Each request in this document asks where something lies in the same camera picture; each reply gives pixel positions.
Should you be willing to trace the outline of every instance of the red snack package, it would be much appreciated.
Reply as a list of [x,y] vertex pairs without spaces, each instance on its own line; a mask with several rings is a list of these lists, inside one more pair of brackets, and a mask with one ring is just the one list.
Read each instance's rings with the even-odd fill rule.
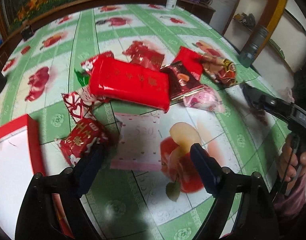
[[143,45],[142,41],[133,41],[131,46],[128,47],[126,51],[123,51],[123,54],[131,56],[131,63],[155,71],[160,70],[165,57],[165,55]]
[[99,58],[99,57],[112,57],[114,58],[114,54],[112,51],[106,51],[104,53],[98,54],[94,57],[89,58],[86,61],[81,62],[82,68],[89,74],[91,75],[92,69],[93,69],[93,64],[94,62]]
[[69,94],[62,94],[62,98],[76,123],[89,113],[93,106],[109,101],[109,99],[102,96],[92,95],[88,85]]
[[181,46],[180,50],[173,60],[173,63],[181,61],[185,68],[192,74],[197,81],[200,80],[203,67],[201,64],[203,56],[186,47]]
[[216,83],[230,87],[236,83],[236,69],[234,63],[229,59],[206,55],[202,59],[205,72]]
[[75,166],[84,154],[90,152],[94,143],[108,144],[109,137],[104,126],[96,120],[92,114],[77,123],[69,136],[64,139],[56,139],[66,161]]
[[169,82],[165,73],[113,58],[94,63],[89,82],[90,92],[143,104],[165,112],[169,110]]

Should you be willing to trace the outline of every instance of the cartoon print wrapper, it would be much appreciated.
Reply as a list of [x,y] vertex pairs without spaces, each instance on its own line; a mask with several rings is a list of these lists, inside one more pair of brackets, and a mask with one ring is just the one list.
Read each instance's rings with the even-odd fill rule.
[[89,113],[81,119],[66,139],[55,139],[68,164],[77,162],[90,152],[94,143],[108,145],[110,140],[104,126]]
[[208,85],[203,85],[203,87],[202,91],[185,97],[183,99],[184,105],[186,107],[224,113],[225,108],[219,93]]
[[102,96],[91,94],[88,85],[77,91],[62,94],[62,98],[76,123],[80,122],[86,114],[90,113],[94,106],[109,101],[109,99]]

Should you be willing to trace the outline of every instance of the human hand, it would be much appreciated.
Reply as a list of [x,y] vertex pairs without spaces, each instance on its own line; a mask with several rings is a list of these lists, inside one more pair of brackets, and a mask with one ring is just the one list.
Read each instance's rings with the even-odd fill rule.
[[[291,141],[292,141],[292,136],[289,134],[285,140],[285,144],[283,145],[282,154],[279,156],[277,161],[277,170],[281,180],[283,179],[285,170],[287,168],[287,164],[292,154]],[[303,176],[304,173],[306,172],[306,152],[301,154],[300,163],[302,164],[302,170],[298,177]],[[289,182],[287,185],[287,190],[292,189],[295,185],[296,179],[291,181],[291,178],[294,178],[296,176],[296,169],[294,167],[296,167],[297,165],[298,165],[298,159],[296,155],[293,154],[285,176],[285,181]]]

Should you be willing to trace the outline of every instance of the candy wrapper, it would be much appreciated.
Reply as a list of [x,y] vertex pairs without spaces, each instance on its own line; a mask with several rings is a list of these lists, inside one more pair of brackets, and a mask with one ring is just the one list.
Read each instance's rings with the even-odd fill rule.
[[163,66],[160,71],[168,74],[171,100],[182,99],[204,88],[185,68],[181,61]]
[[76,74],[78,82],[81,84],[82,87],[85,87],[86,85],[89,84],[90,75],[86,71],[80,72],[80,71],[74,70],[74,72]]
[[70,115],[76,123],[81,121],[86,114],[90,113],[94,106],[109,101],[109,99],[102,96],[91,94],[88,85],[69,94],[62,94],[62,98]]
[[111,169],[160,171],[159,118],[117,113],[114,116],[122,122],[122,128],[117,155],[111,161]]
[[131,56],[132,64],[138,64],[154,71],[160,70],[165,56],[155,50],[149,49],[143,45],[142,41],[133,41],[130,47],[126,51],[123,51],[123,54]]
[[200,92],[185,97],[183,99],[184,105],[186,107],[224,113],[225,109],[219,93],[207,85],[203,85],[203,87],[204,89]]
[[216,83],[230,87],[236,83],[234,63],[226,58],[205,54],[201,60],[205,72]]
[[95,62],[89,86],[94,95],[143,104],[165,112],[170,107],[169,82],[165,73],[109,57]]
[[106,51],[104,53],[98,54],[94,57],[89,58],[86,61],[81,62],[82,68],[89,74],[91,75],[92,69],[93,69],[93,64],[95,61],[97,61],[100,57],[111,57],[114,58],[114,54],[112,51]]
[[104,126],[99,123],[92,114],[79,121],[76,127],[64,139],[56,139],[66,161],[75,166],[76,163],[91,150],[94,143],[108,144],[109,137]]
[[181,46],[177,56],[173,60],[173,63],[181,61],[192,76],[199,81],[203,71],[201,64],[202,59],[203,56],[201,54]]

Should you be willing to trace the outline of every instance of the pink sleeve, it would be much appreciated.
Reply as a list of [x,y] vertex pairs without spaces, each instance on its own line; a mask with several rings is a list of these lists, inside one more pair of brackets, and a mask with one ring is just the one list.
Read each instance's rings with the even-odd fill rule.
[[274,208],[280,225],[294,220],[305,204],[306,173],[298,178],[288,197],[279,194],[274,201]]

